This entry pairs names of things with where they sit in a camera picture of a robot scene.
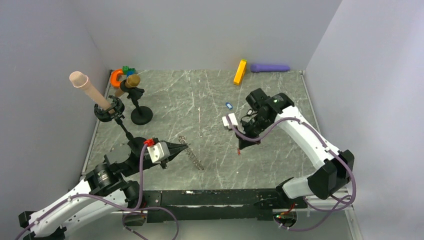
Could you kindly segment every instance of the white connector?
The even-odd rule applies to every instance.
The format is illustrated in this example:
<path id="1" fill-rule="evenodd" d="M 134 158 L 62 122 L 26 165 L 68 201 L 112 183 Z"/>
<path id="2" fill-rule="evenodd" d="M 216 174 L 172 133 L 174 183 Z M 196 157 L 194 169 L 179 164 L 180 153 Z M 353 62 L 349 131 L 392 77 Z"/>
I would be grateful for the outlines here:
<path id="1" fill-rule="evenodd" d="M 239 123 L 237 122 L 236 115 L 235 115 L 234 113 L 230 113 L 230 114 L 228 114 L 228 117 L 229 117 L 229 120 L 230 120 L 231 124 L 232 124 L 235 128 L 237 128 L 237 127 L 239 126 Z M 222 123 L 224 124 L 224 128 L 225 128 L 226 130 L 228 130 L 228 131 L 231 131 L 231 130 L 232 130 L 232 129 L 231 129 L 231 127 L 230 127 L 229 122 L 227 121 L 226 116 L 223 116 L 223 117 L 222 117 Z"/>
<path id="2" fill-rule="evenodd" d="M 153 146 L 148 146 L 147 151 L 153 164 L 159 163 L 171 155 L 166 142 L 158 142 Z"/>

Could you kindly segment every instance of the blue tag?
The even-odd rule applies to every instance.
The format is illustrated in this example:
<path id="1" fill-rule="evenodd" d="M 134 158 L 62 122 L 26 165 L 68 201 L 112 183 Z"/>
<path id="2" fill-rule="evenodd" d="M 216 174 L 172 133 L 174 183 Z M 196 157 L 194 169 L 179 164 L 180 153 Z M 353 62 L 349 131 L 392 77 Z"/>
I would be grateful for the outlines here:
<path id="1" fill-rule="evenodd" d="M 229 110 L 233 109 L 233 105 L 231 105 L 231 103 L 226 102 L 225 105 Z"/>

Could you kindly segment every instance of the gray marble surface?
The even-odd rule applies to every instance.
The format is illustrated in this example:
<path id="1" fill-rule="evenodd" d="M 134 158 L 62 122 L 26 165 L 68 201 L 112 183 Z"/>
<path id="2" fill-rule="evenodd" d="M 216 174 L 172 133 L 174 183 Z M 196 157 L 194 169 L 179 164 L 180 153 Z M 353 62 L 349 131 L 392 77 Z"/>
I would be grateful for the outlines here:
<path id="1" fill-rule="evenodd" d="M 180 137 L 190 144 L 204 170 L 196 167 L 186 152 L 180 153 L 168 168 L 153 167 L 143 172 L 145 190 L 208 190 L 274 188 L 290 177 L 310 174 L 314 168 L 300 147 L 280 128 L 275 128 L 260 145 L 237 153 L 238 140 L 224 130 L 222 116 L 235 113 L 238 119 L 250 108 L 245 98 L 262 88 L 273 96 L 287 94 L 303 116 L 317 124 L 302 78 L 297 71 L 246 72 L 242 84 L 233 84 L 235 71 L 230 70 L 146 70 L 139 73 L 139 87 L 145 89 L 139 100 L 153 111 L 150 123 L 138 126 L 131 122 L 134 109 L 126 95 L 124 125 L 135 137 L 179 143 Z M 229 110 L 225 103 L 233 105 Z M 86 172 L 101 163 L 114 146 L 126 143 L 124 132 L 114 122 L 101 122 L 95 136 Z M 138 180 L 139 174 L 128 180 Z"/>

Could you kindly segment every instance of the round black base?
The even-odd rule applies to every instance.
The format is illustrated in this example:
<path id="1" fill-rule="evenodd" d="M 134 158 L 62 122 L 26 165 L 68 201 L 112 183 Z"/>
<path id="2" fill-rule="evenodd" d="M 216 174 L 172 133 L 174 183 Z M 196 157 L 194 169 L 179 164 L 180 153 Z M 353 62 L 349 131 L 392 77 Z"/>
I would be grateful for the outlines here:
<path id="1" fill-rule="evenodd" d="M 131 121 L 136 125 L 148 124 L 153 118 L 152 110 L 146 106 L 140 106 L 139 110 L 141 114 L 137 109 L 131 112 Z"/>

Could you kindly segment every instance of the black clamp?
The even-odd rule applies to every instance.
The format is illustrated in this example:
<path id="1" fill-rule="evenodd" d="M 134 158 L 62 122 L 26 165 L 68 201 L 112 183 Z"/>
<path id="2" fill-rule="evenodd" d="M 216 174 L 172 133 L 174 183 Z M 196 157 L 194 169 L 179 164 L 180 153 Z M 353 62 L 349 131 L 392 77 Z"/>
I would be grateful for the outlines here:
<path id="1" fill-rule="evenodd" d="M 124 93 L 128 93 L 128 96 L 126 96 L 127 99 L 131 99 L 132 101 L 138 101 L 143 94 L 145 93 L 145 90 L 143 88 L 138 88 L 138 87 L 133 87 L 133 88 L 129 88 L 127 86 L 125 86 L 125 83 L 127 82 L 127 80 L 123 80 L 120 82 L 119 84 L 119 88 L 124 92 Z"/>
<path id="2" fill-rule="evenodd" d="M 109 96 L 110 99 L 112 99 L 112 103 L 110 104 L 110 107 L 108 109 L 101 109 L 98 104 L 94 105 L 94 115 L 104 123 L 110 122 L 113 119 L 119 120 L 124 119 L 123 112 L 125 110 L 125 106 L 122 103 L 122 101 L 116 97 L 116 96 Z"/>

